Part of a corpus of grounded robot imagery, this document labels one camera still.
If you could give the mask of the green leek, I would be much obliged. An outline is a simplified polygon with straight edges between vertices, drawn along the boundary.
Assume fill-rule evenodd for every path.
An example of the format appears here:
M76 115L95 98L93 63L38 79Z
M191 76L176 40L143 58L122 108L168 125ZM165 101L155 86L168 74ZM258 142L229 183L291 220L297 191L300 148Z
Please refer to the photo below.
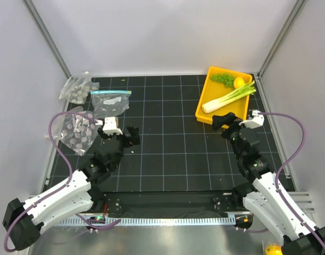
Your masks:
M255 81L246 83L239 89L235 89L234 91L226 94L225 96L204 103L202 105L203 112L211 113L213 111L216 111L217 109L220 109L228 104L233 103L234 101L237 101L243 97L255 93L256 89L254 87L254 84Z

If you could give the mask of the pink zip top bag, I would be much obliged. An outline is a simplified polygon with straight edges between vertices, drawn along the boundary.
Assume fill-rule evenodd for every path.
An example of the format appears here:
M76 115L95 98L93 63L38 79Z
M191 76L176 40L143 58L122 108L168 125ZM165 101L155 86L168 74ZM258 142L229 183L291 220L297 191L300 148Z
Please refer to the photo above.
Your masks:
M46 138L60 141L76 155L84 156L97 137L99 126L91 121L95 118L94 112L75 107L53 120Z

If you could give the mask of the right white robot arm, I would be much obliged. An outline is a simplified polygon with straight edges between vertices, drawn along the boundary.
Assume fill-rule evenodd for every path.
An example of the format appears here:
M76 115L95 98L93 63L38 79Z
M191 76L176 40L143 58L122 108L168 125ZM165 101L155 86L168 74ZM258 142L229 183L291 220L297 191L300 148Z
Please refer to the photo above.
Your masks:
M260 154L256 128L266 114L252 111L252 118L239 119L234 113L212 117L212 128L227 128L221 136L232 146L237 166L247 183L232 190L232 205L249 210L276 237L282 254L325 254L325 227L306 216L279 180L280 171L271 168Z

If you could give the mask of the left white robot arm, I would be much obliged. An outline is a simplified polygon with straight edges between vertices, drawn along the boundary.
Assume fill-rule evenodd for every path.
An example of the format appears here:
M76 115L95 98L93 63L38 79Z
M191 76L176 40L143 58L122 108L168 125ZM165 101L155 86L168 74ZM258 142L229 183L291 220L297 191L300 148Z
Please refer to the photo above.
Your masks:
M6 252L24 250L33 245L41 235L60 221L85 211L98 213L106 203L100 190L111 174L116 171L124 149L140 144L139 129L128 126L128 134L106 134L103 150L96 150L85 164L69 176L26 201L11 200L6 207L2 224L6 230Z

